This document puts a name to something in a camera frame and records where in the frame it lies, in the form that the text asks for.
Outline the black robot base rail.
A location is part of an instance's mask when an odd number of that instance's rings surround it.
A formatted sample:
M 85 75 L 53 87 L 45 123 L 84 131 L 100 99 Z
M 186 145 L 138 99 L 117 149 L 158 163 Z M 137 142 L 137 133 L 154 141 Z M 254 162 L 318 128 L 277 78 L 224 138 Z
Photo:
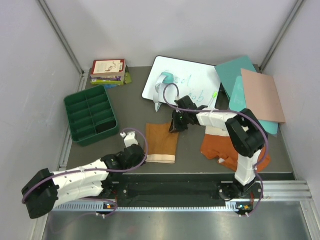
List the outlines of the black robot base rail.
M 260 183 L 239 195 L 231 173 L 123 174 L 104 184 L 99 200 L 116 200 L 119 207 L 222 207 L 226 202 L 252 203 L 262 194 Z

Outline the mustard brown underwear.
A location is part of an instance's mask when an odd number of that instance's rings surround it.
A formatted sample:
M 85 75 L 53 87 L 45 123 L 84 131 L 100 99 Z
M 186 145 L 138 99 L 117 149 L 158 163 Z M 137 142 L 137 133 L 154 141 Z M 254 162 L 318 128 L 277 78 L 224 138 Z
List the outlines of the mustard brown underwear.
M 147 123 L 145 136 L 148 143 L 147 163 L 174 164 L 179 133 L 170 133 L 171 124 Z

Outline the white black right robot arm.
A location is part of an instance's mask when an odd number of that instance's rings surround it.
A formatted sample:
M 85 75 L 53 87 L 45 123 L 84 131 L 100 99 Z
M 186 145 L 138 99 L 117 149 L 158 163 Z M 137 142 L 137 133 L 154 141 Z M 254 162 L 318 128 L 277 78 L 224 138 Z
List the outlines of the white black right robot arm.
M 240 112 L 197 106 L 189 96 L 176 97 L 171 133 L 183 132 L 189 125 L 205 127 L 200 152 L 207 159 L 218 158 L 235 171 L 231 191 L 245 198 L 252 191 L 261 154 L 266 154 L 268 135 L 251 110 Z

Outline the black ribbed underwear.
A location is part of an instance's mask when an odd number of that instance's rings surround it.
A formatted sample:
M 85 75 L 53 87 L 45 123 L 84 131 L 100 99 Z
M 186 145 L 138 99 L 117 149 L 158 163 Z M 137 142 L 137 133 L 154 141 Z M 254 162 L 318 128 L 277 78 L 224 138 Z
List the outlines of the black ribbed underwear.
M 103 132 L 107 132 L 112 130 L 113 128 L 115 128 L 117 126 L 117 122 L 116 121 L 109 121 L 109 122 L 104 122 L 101 123 L 99 125 L 97 125 L 95 127 L 95 130 L 98 134 L 103 133 Z

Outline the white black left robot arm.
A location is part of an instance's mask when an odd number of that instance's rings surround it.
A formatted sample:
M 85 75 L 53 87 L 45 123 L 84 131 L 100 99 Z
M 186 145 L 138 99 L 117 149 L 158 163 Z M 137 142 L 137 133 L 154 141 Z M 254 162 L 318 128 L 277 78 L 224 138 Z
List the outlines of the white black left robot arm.
M 51 172 L 42 169 L 22 189 L 22 204 L 31 219 L 38 219 L 68 202 L 109 198 L 114 191 L 114 181 L 145 161 L 143 148 L 133 144 L 117 154 L 106 155 L 70 170 Z

